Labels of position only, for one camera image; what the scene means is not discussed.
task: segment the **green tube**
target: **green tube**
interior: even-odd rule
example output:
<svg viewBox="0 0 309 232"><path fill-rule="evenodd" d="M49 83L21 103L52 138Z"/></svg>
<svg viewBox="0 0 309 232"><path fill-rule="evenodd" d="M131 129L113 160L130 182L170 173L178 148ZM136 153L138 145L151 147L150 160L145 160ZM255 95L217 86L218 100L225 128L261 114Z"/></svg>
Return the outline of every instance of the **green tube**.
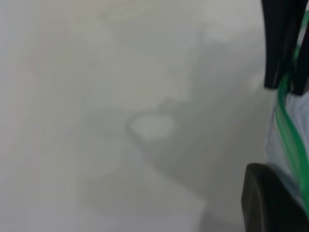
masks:
<svg viewBox="0 0 309 232"><path fill-rule="evenodd" d="M305 211L309 218L309 162L302 139L285 109L289 83L287 75L280 82L275 118L283 150L292 174L298 182Z"/></svg>

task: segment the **green cable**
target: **green cable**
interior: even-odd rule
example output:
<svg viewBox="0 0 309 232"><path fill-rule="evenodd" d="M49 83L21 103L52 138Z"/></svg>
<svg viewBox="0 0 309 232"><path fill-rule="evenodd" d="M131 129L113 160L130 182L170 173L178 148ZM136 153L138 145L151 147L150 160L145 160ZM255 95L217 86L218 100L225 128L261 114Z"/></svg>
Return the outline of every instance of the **green cable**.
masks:
<svg viewBox="0 0 309 232"><path fill-rule="evenodd" d="M301 23L301 28L306 27L308 24L308 21L309 21L309 11L306 11L303 17L303 21Z"/></svg>
<svg viewBox="0 0 309 232"><path fill-rule="evenodd" d="M302 27L307 26L309 21L309 11L305 12ZM294 60L297 60L300 46L297 45ZM296 178L300 189L300 194L304 203L304 208L309 218L309 162L306 148L297 128L294 126L286 109L285 102L289 92L289 76L285 75L278 87L278 106L275 110L275 119L279 130L281 143L288 160L292 175Z"/></svg>

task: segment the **white surface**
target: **white surface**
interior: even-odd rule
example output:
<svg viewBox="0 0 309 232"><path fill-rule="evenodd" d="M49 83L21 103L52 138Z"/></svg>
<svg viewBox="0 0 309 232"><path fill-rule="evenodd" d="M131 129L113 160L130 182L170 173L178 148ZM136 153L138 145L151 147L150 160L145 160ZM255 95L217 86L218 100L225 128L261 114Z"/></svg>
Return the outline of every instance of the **white surface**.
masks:
<svg viewBox="0 0 309 232"><path fill-rule="evenodd" d="M0 48L0 231L243 230L258 1L2 0Z"/></svg>

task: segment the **black plastic part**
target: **black plastic part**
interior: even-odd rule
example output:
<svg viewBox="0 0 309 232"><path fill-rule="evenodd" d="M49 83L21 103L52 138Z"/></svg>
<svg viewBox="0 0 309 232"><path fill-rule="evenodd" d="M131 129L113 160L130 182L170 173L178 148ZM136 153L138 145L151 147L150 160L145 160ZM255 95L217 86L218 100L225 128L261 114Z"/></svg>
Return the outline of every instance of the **black plastic part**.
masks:
<svg viewBox="0 0 309 232"><path fill-rule="evenodd" d="M308 0L262 0L266 31L264 86L277 89L291 69L294 51Z"/></svg>
<svg viewBox="0 0 309 232"><path fill-rule="evenodd" d="M247 166L241 204L247 232L309 232L305 212L267 165Z"/></svg>
<svg viewBox="0 0 309 232"><path fill-rule="evenodd" d="M309 89L309 28L306 33L300 48L297 67L292 76L293 89L292 93L295 95L303 95Z"/></svg>

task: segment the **plastic bag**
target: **plastic bag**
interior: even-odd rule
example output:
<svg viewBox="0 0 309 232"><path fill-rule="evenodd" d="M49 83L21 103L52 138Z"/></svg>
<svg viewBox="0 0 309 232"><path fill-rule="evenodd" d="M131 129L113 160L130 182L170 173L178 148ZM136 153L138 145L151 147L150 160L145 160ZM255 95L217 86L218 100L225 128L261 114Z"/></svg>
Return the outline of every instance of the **plastic bag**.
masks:
<svg viewBox="0 0 309 232"><path fill-rule="evenodd" d="M288 96L286 76L269 125L266 156L290 194L309 212L309 93Z"/></svg>

